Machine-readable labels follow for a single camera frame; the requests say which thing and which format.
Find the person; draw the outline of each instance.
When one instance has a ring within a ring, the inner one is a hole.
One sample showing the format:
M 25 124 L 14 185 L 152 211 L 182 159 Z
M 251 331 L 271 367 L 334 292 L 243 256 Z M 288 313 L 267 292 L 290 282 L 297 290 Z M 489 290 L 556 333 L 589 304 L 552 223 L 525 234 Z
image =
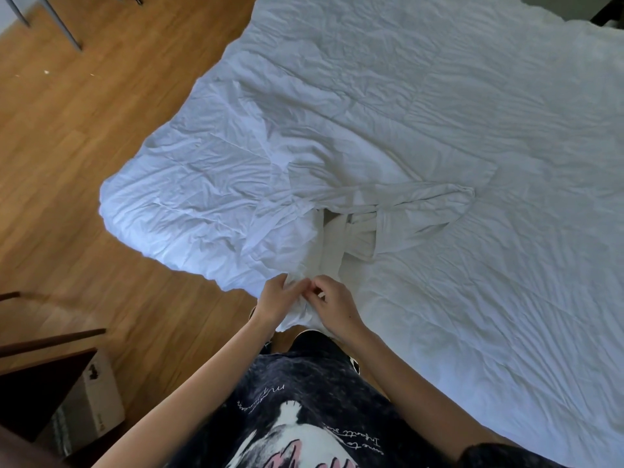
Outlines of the person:
M 267 281 L 249 322 L 94 467 L 559 467 L 479 424 L 402 361 L 362 322 L 346 286 L 285 281 Z M 267 351 L 300 296 L 385 395 L 320 332 Z

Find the black t-shirt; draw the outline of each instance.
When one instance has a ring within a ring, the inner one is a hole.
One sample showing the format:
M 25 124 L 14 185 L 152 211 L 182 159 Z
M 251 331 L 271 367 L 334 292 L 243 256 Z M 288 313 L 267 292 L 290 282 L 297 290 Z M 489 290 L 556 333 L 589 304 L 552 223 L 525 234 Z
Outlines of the black t-shirt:
M 559 467 L 482 445 L 462 467 Z M 450 467 L 354 370 L 325 351 L 260 355 L 227 401 L 168 463 L 178 467 Z

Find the person's right arm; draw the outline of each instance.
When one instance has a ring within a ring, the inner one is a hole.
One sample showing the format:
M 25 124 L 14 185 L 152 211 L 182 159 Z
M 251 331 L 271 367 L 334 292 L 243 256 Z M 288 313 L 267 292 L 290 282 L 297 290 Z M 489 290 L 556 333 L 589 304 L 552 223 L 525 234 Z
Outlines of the person's right arm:
M 324 298 L 316 295 L 324 292 Z M 413 370 L 362 322 L 351 293 L 328 276 L 313 279 L 305 298 L 323 324 L 372 373 L 401 417 L 453 461 L 468 447 L 505 443 Z

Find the bed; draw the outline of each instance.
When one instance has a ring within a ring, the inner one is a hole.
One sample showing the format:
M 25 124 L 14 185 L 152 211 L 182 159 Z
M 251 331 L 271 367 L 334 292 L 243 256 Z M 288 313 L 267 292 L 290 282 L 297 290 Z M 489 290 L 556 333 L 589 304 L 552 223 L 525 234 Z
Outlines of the bed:
M 100 201 L 123 243 L 256 296 L 326 267 L 324 210 L 377 216 L 330 263 L 365 322 L 492 430 L 624 466 L 623 32 L 518 0 L 258 0 Z

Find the brown floor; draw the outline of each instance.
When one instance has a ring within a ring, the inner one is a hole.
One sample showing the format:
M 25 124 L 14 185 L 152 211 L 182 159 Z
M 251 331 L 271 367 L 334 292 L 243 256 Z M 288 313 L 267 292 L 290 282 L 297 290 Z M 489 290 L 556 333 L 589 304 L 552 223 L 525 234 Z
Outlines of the brown floor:
M 108 235 L 100 184 L 181 106 L 254 0 L 51 0 L 0 37 L 0 344 L 105 326 L 131 423 L 246 321 L 254 299 Z

